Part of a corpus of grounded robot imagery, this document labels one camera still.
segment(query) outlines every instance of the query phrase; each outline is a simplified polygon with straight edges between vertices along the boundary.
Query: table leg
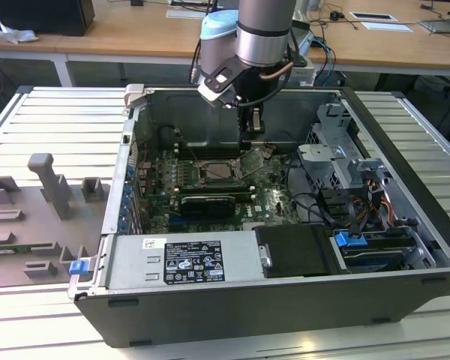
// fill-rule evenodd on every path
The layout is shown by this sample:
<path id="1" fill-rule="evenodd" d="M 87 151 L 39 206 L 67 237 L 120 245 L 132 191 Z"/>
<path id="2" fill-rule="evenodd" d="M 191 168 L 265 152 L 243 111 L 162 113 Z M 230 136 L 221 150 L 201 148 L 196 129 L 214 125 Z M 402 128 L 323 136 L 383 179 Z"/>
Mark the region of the table leg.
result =
<path id="1" fill-rule="evenodd" d="M 118 63 L 118 73 L 120 74 L 121 81 L 126 81 L 128 79 L 127 68 L 123 62 Z"/>
<path id="2" fill-rule="evenodd" d="M 380 74 L 378 81 L 376 82 L 376 85 L 375 85 L 376 92 L 379 92 L 383 88 L 383 86 L 385 85 L 388 78 L 389 78 L 389 75 L 387 73 Z"/>
<path id="3" fill-rule="evenodd" d="M 59 56 L 52 61 L 55 64 L 55 69 L 57 70 L 58 78 L 60 79 L 60 85 L 67 88 L 76 86 L 74 75 L 66 57 L 64 55 Z"/>

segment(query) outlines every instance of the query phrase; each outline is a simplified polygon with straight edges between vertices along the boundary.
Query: motherboard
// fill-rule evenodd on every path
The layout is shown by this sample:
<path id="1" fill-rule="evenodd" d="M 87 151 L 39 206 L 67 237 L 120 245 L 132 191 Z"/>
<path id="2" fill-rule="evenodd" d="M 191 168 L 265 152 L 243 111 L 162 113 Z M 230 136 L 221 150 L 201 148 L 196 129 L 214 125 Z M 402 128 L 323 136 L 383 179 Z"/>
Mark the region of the motherboard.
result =
<path id="1" fill-rule="evenodd" d="M 190 150 L 146 154 L 139 166 L 145 233 L 241 231 L 300 222 L 285 186 L 289 154 L 269 145 L 229 159 L 215 156 L 204 159 Z"/>

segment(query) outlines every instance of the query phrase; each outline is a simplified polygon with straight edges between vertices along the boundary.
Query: white paper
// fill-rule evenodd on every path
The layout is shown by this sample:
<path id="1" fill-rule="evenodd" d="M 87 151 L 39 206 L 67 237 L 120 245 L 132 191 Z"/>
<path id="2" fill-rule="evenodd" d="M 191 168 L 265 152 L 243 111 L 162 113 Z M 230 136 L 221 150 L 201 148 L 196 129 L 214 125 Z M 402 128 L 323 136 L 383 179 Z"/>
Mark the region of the white paper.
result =
<path id="1" fill-rule="evenodd" d="M 387 30 L 389 32 L 413 32 L 411 28 L 400 24 L 384 24 L 382 22 L 362 22 L 368 30 Z"/>
<path id="2" fill-rule="evenodd" d="M 0 36 L 15 45 L 19 42 L 38 40 L 37 35 L 32 30 L 15 30 L 3 25 L 2 22 L 0 22 L 0 29 Z"/>

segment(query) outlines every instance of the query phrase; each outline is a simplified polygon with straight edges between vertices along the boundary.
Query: sticker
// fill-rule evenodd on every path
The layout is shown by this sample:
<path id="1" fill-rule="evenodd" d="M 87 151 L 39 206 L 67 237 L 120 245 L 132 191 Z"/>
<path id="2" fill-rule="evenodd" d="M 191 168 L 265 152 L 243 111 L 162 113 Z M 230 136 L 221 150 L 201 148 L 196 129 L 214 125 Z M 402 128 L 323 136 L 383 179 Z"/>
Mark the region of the sticker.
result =
<path id="1" fill-rule="evenodd" d="M 224 259 L 219 241 L 164 242 L 163 246 L 165 284 L 225 281 Z"/>
<path id="2" fill-rule="evenodd" d="M 166 238 L 144 238 L 142 241 L 142 249 L 163 249 L 165 248 Z"/>

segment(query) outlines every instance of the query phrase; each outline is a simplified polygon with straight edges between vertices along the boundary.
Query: black plastic cover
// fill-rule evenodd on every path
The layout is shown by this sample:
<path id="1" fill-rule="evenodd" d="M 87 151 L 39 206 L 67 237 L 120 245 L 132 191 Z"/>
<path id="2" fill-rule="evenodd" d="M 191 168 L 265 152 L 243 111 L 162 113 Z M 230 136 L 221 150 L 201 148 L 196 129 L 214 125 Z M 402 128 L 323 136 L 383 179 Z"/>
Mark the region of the black plastic cover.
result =
<path id="1" fill-rule="evenodd" d="M 266 278 L 341 273 L 330 229 L 321 224 L 259 226 L 255 233 L 258 245 L 266 246 L 271 257 L 271 267 L 264 268 Z"/>

